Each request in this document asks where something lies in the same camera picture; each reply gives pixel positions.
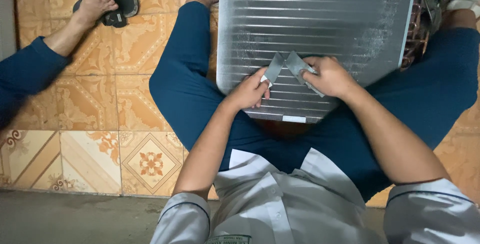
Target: hand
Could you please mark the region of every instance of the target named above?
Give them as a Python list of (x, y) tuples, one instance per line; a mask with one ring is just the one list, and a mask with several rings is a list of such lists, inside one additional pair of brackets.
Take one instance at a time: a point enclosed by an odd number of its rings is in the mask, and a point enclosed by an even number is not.
[(343, 99), (351, 89), (360, 87), (335, 57), (306, 57), (303, 61), (318, 72), (315, 75), (303, 69), (303, 79), (327, 96)]
[(270, 90), (268, 89), (269, 81), (265, 80), (260, 83), (260, 79), (267, 70), (266, 67), (260, 68), (255, 74), (246, 77), (240, 84), (225, 98), (224, 102), (231, 105), (236, 110), (248, 107), (260, 107), (261, 96), (265, 94), (265, 98), (270, 98)]

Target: white shirt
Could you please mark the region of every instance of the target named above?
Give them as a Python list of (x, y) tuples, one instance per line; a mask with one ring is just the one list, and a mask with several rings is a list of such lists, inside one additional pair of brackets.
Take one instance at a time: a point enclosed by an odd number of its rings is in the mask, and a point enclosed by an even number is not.
[[(191, 193), (170, 198), (151, 243), (381, 243), (363, 225), (365, 204), (353, 182), (310, 149), (300, 170), (278, 171), (259, 155), (233, 150), (215, 188), (221, 206)], [(390, 243), (480, 243), (476, 205), (446, 179), (394, 187), (384, 230)]]

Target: person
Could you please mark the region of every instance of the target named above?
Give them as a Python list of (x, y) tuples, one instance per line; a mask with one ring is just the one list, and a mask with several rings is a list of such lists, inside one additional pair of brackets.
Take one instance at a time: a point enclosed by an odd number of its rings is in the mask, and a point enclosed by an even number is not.
[(63, 71), (68, 56), (97, 20), (118, 7), (114, 0), (82, 0), (63, 28), (36, 38), (0, 62), (0, 130), (10, 124), (29, 96), (46, 89)]
[[(366, 88), (335, 57), (305, 58), (319, 75), (303, 78), (343, 104), (284, 142), (242, 111), (268, 99), (265, 68), (226, 97), (206, 78), (209, 8), (218, 1), (186, 1), (150, 79), (189, 151), (151, 243), (378, 243), (361, 215), (393, 183), (384, 217), (390, 243), (480, 243), (476, 205), (432, 152), (477, 99), (472, 10), (450, 12), (421, 63)], [(213, 217), (212, 184), (221, 203)]]

